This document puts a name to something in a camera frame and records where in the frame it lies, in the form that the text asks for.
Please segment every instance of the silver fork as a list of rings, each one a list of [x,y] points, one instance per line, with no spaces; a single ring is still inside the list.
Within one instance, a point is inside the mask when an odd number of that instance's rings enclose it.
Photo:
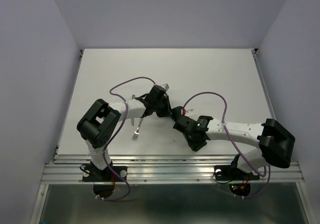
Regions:
[[[143,118],[140,119],[138,128],[135,130],[135,132],[134,132],[134,134],[133,134],[133,137],[132,137],[132,140],[137,140],[137,139],[138,139],[138,137],[139,137],[140,125],[141,125],[141,123],[142,123],[143,120],[144,120]]]

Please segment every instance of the silver utensil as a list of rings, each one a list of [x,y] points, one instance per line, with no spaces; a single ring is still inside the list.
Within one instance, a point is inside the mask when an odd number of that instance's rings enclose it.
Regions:
[[[143,120],[144,120],[143,118],[140,119],[138,128],[135,130],[135,132],[134,132],[134,134],[133,134],[133,137],[132,137],[132,140],[137,140],[137,139],[138,139],[138,137],[139,137],[140,125],[141,125],[141,123],[142,123]]]
[[[135,123],[134,123],[134,122],[135,122],[134,120],[135,120],[134,118],[131,118],[131,125],[132,125],[132,126],[134,126],[134,124],[135,124]]]

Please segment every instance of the black wire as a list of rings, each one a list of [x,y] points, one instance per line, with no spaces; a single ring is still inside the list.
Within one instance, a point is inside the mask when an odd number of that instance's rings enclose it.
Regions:
[[[228,184],[228,183],[230,183],[230,182],[232,182],[233,180],[229,180],[229,181],[227,181],[227,182],[219,182],[219,181],[216,181],[215,179],[214,179],[214,174],[212,175],[212,180],[214,181],[214,182],[216,182],[216,183],[218,183],[218,184]]]
[[[79,169],[80,169],[82,172],[87,173],[88,175],[90,175],[91,173],[88,172],[88,171],[86,171],[86,170],[84,170],[84,169],[82,169],[82,168],[81,168],[82,166],[83,166],[83,165],[79,166]]]

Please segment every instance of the gray wall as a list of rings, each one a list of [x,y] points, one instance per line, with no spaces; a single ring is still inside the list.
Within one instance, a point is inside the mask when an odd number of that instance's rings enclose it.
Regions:
[[[287,0],[258,57],[276,115],[297,138],[295,155],[320,214],[320,0]]]
[[[286,0],[54,1],[81,48],[253,48]]]
[[[0,24],[0,222],[28,223],[79,50],[53,0],[1,0]]]

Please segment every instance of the white tabletop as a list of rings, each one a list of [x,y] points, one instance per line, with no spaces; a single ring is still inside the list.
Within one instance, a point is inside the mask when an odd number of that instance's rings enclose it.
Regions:
[[[226,121],[262,123],[270,118],[267,101],[250,49],[86,49],[76,79],[70,107],[58,149],[59,155],[88,154],[87,145],[76,125],[96,99],[121,102],[109,89],[128,79],[147,76],[157,84],[168,83],[171,107],[181,106],[192,95],[214,91],[228,103]],[[127,100],[132,94],[148,93],[152,83],[137,80],[114,92]],[[199,115],[221,119],[224,104],[217,96],[203,95],[192,100],[186,109]],[[193,152],[183,135],[173,129],[170,118],[145,118],[137,141],[137,128],[127,120],[119,135],[108,147],[109,154],[122,155],[189,155],[236,154],[229,141],[208,141]],[[252,147],[239,144],[243,151]]]

